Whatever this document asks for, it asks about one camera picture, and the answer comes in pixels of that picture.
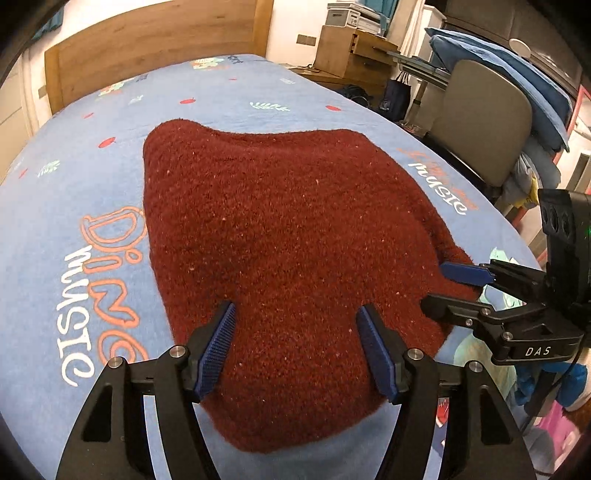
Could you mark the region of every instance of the chair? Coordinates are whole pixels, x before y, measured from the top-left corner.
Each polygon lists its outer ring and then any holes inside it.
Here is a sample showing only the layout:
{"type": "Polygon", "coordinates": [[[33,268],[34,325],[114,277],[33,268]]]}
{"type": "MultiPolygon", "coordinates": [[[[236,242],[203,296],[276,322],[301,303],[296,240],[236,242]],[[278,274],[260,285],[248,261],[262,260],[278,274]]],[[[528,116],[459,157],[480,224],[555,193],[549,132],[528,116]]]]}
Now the chair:
{"type": "Polygon", "coordinates": [[[490,68],[461,60],[423,143],[494,203],[530,133],[527,97],[490,68]]]}

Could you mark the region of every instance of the metal screw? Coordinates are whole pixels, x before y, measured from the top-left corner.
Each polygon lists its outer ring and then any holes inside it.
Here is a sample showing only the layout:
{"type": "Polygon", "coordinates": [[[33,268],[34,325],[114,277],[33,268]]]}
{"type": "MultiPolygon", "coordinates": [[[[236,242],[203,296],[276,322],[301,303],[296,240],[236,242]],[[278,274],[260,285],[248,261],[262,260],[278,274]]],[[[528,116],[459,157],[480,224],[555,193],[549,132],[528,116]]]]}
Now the metal screw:
{"type": "Polygon", "coordinates": [[[120,356],[114,356],[112,358],[109,358],[109,361],[107,362],[107,365],[109,365],[111,368],[120,367],[122,364],[123,359],[120,356]]]}
{"type": "Polygon", "coordinates": [[[175,345],[172,347],[169,352],[172,358],[181,358],[185,353],[187,353],[187,349],[182,345],[175,345]]]}
{"type": "Polygon", "coordinates": [[[424,356],[425,356],[425,354],[421,350],[419,350],[418,348],[411,348],[408,351],[408,357],[411,360],[421,360],[424,356]]]}
{"type": "Polygon", "coordinates": [[[483,366],[480,362],[474,360],[468,364],[468,368],[472,370],[474,373],[479,374],[480,372],[482,372],[483,366]]]}

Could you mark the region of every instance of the blue folded bedding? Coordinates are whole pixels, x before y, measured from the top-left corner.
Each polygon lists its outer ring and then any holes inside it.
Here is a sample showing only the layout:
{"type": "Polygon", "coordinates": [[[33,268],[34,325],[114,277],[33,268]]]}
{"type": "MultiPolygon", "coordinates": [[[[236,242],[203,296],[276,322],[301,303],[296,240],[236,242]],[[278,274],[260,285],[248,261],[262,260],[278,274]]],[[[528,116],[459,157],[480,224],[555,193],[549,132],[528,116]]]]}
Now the blue folded bedding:
{"type": "Polygon", "coordinates": [[[495,54],[501,60],[509,64],[513,69],[523,75],[548,101],[554,111],[558,114],[563,124],[567,125],[573,114],[573,106],[566,92],[543,72],[534,67],[531,63],[522,59],[510,50],[495,43],[481,40],[480,38],[452,30],[440,28],[426,28],[425,32],[430,37],[440,35],[452,38],[474,47],[484,48],[495,54]]]}
{"type": "Polygon", "coordinates": [[[450,38],[434,35],[430,45],[446,69],[453,71],[460,60],[473,60],[503,75],[528,98],[532,108],[532,134],[545,150],[569,151],[569,136],[563,120],[542,93],[520,72],[495,53],[482,47],[450,38]]]}

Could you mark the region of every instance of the red blanket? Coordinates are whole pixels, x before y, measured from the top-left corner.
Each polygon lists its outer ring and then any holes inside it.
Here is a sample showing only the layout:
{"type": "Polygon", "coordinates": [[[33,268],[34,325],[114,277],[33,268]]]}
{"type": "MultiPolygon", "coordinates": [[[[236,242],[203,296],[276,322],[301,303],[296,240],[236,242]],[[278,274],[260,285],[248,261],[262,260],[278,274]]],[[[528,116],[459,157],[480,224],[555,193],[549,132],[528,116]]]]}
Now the red blanket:
{"type": "Polygon", "coordinates": [[[355,325],[362,304],[434,355],[445,332],[420,299],[476,297],[439,272],[470,259],[433,205],[359,133],[229,134],[172,120],[149,134],[144,161],[150,260],[175,341],[221,300],[237,306],[203,406],[239,449],[319,440],[382,404],[355,325]]]}

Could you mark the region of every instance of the bed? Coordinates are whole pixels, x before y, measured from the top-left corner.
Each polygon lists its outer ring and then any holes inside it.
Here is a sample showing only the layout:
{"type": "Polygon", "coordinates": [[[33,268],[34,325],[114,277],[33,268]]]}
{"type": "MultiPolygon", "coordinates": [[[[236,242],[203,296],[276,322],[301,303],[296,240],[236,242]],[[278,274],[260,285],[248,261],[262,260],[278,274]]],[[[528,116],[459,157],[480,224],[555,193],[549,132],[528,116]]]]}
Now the bed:
{"type": "MultiPolygon", "coordinates": [[[[106,361],[114,355],[156,358],[173,344],[142,210],[142,146],[166,120],[230,132],[358,131],[410,173],[475,263],[499,258],[537,267],[502,215],[419,141],[262,56],[221,51],[110,79],[63,102],[0,187],[6,232],[0,239],[0,412],[45,479],[55,477],[70,429],[106,361]],[[78,315],[60,314],[74,302],[83,307],[78,315]]],[[[516,305],[498,291],[482,298],[498,309],[516,305]]],[[[455,328],[437,359],[463,364],[458,352],[467,338],[469,330],[455,328]]],[[[156,478],[166,479],[153,398],[145,403],[156,478]]],[[[222,479],[371,478],[398,413],[386,404],[335,437],[263,455],[235,449],[199,406],[196,411],[222,479]]],[[[444,423],[429,480],[437,478],[444,423]]],[[[544,455],[534,460],[540,469],[552,462],[544,455]]]]}

